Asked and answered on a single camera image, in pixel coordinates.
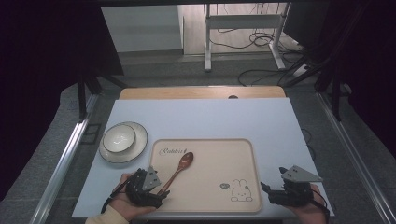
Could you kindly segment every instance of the human hand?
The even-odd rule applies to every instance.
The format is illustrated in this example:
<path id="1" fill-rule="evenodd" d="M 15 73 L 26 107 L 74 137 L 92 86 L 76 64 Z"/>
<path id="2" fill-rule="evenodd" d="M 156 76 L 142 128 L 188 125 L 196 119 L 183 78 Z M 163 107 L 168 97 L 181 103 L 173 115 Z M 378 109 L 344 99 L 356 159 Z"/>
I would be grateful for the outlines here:
<path id="1" fill-rule="evenodd" d="M 121 176 L 120 183 L 114 188 L 113 192 L 131 175 L 132 174 L 123 174 Z M 126 220 L 131 221 L 138 216 L 142 216 L 156 210 L 155 207 L 138 207 L 134 205 L 123 192 L 125 192 L 125 187 L 121 190 L 121 193 L 113 197 L 113 200 L 109 205 L 119 212 Z"/>
<path id="2" fill-rule="evenodd" d="M 320 204 L 324 204 L 323 198 L 319 195 L 320 191 L 317 185 L 311 184 L 311 189 L 314 191 L 314 200 Z M 304 207 L 289 207 L 285 206 L 293 212 L 303 224 L 325 224 L 326 217 L 323 211 L 314 206 L 312 203 Z"/>

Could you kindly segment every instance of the aluminum rail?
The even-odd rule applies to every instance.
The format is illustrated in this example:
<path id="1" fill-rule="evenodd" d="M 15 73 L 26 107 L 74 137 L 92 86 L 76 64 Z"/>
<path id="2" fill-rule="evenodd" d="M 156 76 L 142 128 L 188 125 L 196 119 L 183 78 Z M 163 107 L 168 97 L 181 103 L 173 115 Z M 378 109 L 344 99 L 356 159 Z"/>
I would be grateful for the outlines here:
<path id="1" fill-rule="evenodd" d="M 98 96 L 91 95 L 88 99 L 87 103 L 87 117 L 81 122 L 78 123 L 72 132 L 69 141 L 67 142 L 66 147 L 64 148 L 64 153 L 59 159 L 58 165 L 55 168 L 55 171 L 52 174 L 52 177 L 49 180 L 49 183 L 46 187 L 46 190 L 43 193 L 43 196 L 38 203 L 37 208 L 30 220 L 30 224 L 38 224 L 45 223 L 47 217 L 50 213 L 50 209 L 58 195 L 59 189 L 61 188 L 62 183 L 64 182 L 64 177 L 67 174 L 70 163 L 73 160 L 76 149 L 78 147 L 78 142 L 83 135 L 85 128 L 90 121 L 90 117 L 92 114 L 92 110 L 94 105 L 96 104 Z"/>
<path id="2" fill-rule="evenodd" d="M 387 198 L 385 197 L 381 188 L 373 179 L 373 176 L 370 174 L 358 150 L 355 148 L 352 140 L 349 138 L 349 135 L 347 134 L 343 123 L 339 122 L 337 118 L 332 114 L 330 102 L 327 100 L 326 96 L 323 96 L 323 94 L 324 93 L 317 93 L 318 100 L 322 105 L 323 110 L 326 112 L 326 115 L 329 118 L 332 126 L 334 127 L 334 130 L 337 133 L 339 139 L 341 140 L 341 143 L 346 150 L 346 154 L 348 155 L 353 166 L 355 167 L 356 172 L 361 178 L 361 182 L 363 183 L 363 186 L 366 188 L 368 194 L 370 195 L 376 207 L 376 210 L 382 217 L 384 223 L 396 224 L 396 217 L 389 205 Z"/>

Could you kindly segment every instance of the white bowl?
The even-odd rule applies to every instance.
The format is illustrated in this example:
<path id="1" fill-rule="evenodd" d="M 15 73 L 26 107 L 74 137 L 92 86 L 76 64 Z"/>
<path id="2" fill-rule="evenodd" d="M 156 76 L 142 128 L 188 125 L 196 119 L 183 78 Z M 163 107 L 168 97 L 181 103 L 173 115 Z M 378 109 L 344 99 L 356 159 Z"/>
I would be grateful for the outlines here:
<path id="1" fill-rule="evenodd" d="M 103 145 L 110 152 L 121 152 L 134 143 L 134 129 L 127 125 L 116 125 L 104 135 Z"/>

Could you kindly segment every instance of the black curtain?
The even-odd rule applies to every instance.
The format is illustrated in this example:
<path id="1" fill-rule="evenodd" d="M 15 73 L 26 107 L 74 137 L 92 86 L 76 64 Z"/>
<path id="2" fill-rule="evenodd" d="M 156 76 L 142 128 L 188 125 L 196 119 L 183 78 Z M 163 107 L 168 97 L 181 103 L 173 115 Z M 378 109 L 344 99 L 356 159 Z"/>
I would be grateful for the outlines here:
<path id="1" fill-rule="evenodd" d="M 122 69 L 99 6 L 2 1 L 0 38 L 3 200 L 52 122 L 62 90 L 78 74 Z"/>
<path id="2" fill-rule="evenodd" d="M 396 3 L 376 0 L 343 50 L 338 71 L 350 104 L 396 158 Z"/>

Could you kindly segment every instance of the serving tray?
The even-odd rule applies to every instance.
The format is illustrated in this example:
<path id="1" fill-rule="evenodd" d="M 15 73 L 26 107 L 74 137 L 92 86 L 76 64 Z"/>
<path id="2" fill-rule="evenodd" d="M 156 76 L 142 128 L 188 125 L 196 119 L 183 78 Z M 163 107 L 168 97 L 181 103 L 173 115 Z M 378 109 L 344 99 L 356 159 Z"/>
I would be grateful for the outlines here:
<path id="1" fill-rule="evenodd" d="M 162 186 L 187 152 L 194 154 L 193 163 L 177 175 L 158 211 L 254 213 L 262 208 L 253 148 L 247 139 L 158 140 L 150 164 Z"/>

